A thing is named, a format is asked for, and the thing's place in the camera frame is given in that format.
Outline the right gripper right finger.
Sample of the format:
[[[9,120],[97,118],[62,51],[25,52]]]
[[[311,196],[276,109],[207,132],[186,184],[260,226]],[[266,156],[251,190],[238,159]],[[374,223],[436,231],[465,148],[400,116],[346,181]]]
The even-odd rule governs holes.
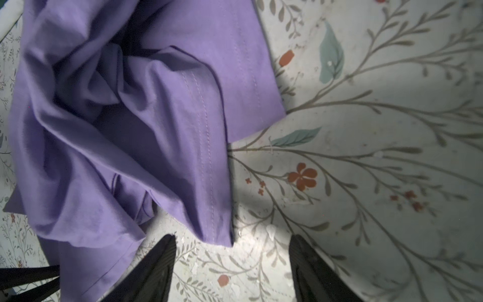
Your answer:
[[[362,302],[301,235],[289,243],[289,259],[298,302]]]

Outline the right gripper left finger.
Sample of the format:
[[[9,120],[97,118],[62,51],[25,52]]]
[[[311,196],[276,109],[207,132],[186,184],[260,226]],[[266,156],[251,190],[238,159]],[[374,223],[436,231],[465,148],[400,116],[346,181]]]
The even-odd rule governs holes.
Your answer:
[[[176,260],[176,237],[165,235],[104,301],[167,301]]]

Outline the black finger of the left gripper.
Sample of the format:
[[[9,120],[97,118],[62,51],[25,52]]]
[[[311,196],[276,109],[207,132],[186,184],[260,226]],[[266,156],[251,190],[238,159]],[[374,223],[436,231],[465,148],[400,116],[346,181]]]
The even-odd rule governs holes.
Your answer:
[[[60,266],[42,268],[1,268],[1,289],[10,289],[59,277]]]
[[[9,295],[6,302],[38,302],[44,301],[49,296],[54,294],[60,289],[60,278],[55,278],[50,282],[38,286],[34,289],[30,289],[20,294]]]

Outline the purple t shirt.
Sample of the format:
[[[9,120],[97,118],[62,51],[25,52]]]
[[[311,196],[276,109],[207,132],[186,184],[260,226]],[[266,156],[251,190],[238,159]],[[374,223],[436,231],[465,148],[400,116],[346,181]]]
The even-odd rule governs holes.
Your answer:
[[[153,206],[233,245],[227,147],[285,110],[251,1],[26,1],[8,119],[16,189],[62,301],[96,301]]]

